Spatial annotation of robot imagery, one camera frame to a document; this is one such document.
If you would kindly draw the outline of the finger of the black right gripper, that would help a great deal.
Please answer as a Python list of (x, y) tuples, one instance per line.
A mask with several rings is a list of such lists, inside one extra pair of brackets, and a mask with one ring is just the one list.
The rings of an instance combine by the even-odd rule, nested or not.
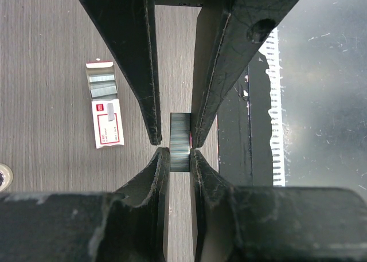
[(202, 147), (219, 106), (299, 0), (206, 0), (197, 17), (191, 135)]
[(162, 141), (154, 0), (79, 0), (133, 91), (152, 145)]

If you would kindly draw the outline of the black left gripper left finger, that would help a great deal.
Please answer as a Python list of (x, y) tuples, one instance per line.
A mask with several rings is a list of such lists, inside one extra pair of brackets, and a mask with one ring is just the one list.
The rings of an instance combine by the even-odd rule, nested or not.
[(2, 261), (166, 261), (170, 153), (114, 192), (1, 194)]

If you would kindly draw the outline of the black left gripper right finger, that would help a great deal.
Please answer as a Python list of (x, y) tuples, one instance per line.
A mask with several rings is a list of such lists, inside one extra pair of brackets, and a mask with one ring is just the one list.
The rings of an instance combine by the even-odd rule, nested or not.
[(234, 186), (190, 153), (195, 261), (365, 261), (366, 203), (334, 187)]

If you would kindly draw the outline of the red white staple box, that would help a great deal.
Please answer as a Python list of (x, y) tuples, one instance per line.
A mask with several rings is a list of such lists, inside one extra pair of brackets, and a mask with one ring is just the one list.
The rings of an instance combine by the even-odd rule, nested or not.
[(112, 61), (88, 62), (85, 65), (95, 146), (97, 149), (124, 145), (124, 133), (115, 66)]

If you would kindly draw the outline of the beige and black stapler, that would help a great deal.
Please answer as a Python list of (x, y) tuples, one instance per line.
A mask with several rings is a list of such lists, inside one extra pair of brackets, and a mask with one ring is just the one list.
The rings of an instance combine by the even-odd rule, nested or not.
[(1, 163), (0, 173), (1, 173), (0, 192), (2, 192), (5, 191), (11, 185), (13, 181), (13, 172), (9, 166)]

